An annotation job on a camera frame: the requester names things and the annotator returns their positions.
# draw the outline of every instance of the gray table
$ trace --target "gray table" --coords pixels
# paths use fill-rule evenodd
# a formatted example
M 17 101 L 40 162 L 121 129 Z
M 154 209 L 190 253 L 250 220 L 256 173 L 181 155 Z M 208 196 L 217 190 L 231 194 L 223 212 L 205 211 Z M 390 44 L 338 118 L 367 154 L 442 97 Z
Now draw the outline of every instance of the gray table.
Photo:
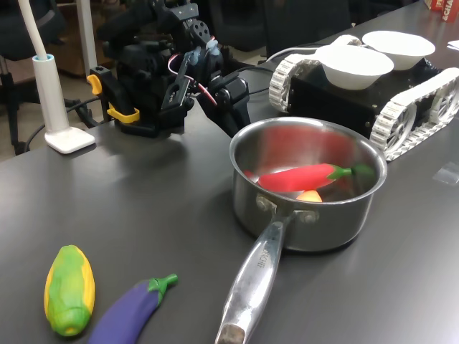
M 354 31 L 422 34 L 421 19 L 430 15 L 421 9 L 411 6 Z M 445 27 L 444 37 L 457 25 Z M 459 65 L 458 52 L 437 48 L 441 67 Z M 253 90 L 269 80 L 258 72 L 245 76 Z M 250 113 L 253 120 L 276 115 L 266 94 L 252 97 Z M 348 249 L 283 255 L 251 343 L 458 341 L 459 190 L 432 179 L 447 162 L 459 163 L 458 133 L 454 120 L 390 164 L 365 229 Z M 71 156 L 43 148 L 0 164 L 0 343 L 65 342 L 50 330 L 42 298 L 51 263 L 66 244 L 84 251 L 96 283 L 93 320 L 72 343 L 85 343 L 137 281 L 172 272 L 180 283 L 139 343 L 213 343 L 227 292 L 253 243 L 232 215 L 229 138 L 197 108 L 186 134 L 168 140 L 124 135 L 112 125 L 92 134 L 97 148 Z

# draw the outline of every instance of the desk leg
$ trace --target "desk leg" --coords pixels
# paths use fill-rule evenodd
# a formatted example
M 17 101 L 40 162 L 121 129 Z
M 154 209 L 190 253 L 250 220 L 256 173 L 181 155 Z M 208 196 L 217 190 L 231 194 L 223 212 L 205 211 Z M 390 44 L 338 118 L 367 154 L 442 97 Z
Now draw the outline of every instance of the desk leg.
M 95 56 L 93 19 L 91 17 L 90 0 L 77 0 L 78 23 L 80 25 L 81 46 L 83 60 L 85 61 L 86 75 L 91 68 L 97 67 L 98 61 Z

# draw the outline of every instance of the cardboard box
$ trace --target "cardboard box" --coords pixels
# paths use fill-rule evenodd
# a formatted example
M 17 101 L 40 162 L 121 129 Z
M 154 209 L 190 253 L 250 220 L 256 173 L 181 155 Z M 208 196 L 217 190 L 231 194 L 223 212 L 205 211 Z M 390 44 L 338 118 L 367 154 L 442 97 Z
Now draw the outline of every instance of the cardboard box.
M 444 0 L 442 20 L 452 23 L 458 17 L 459 0 Z
M 66 21 L 66 27 L 63 33 L 59 35 L 63 45 L 48 44 L 46 49 L 50 54 L 53 54 L 56 59 L 57 69 L 71 75 L 85 76 L 85 63 L 82 56 L 82 47 L 80 40 L 80 27 L 78 25 L 77 7 L 74 4 L 60 5 L 59 10 Z M 105 22 L 105 19 L 100 15 L 100 11 L 96 6 L 92 6 L 93 15 L 93 30 Z M 110 66 L 112 62 L 103 54 L 102 42 L 94 38 L 95 54 L 99 65 Z
M 424 0 L 430 11 L 442 11 L 444 0 Z

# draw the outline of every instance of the yellow clamp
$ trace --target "yellow clamp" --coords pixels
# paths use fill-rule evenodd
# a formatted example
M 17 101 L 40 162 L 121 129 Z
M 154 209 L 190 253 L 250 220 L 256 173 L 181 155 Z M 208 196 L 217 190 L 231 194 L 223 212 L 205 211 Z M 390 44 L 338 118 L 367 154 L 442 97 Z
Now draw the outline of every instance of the yellow clamp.
M 86 80 L 93 86 L 93 94 L 99 95 L 102 93 L 102 84 L 97 76 L 91 74 L 88 75 Z
M 107 113 L 122 123 L 129 124 L 132 122 L 136 122 L 141 118 L 141 113 L 136 108 L 134 108 L 135 112 L 132 115 L 123 115 L 122 113 L 119 113 L 117 110 L 115 110 L 113 105 L 111 105 L 110 103 L 108 103 L 108 105 L 110 108 L 107 110 Z

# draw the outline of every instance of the lamp base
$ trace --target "lamp base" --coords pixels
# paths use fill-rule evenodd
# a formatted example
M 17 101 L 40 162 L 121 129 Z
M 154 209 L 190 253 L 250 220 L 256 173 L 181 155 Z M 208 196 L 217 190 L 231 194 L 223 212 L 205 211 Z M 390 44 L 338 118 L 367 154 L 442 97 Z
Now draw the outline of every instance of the lamp base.
M 51 148 L 62 154 L 69 154 L 95 143 L 94 136 L 74 127 L 46 132 L 44 139 Z

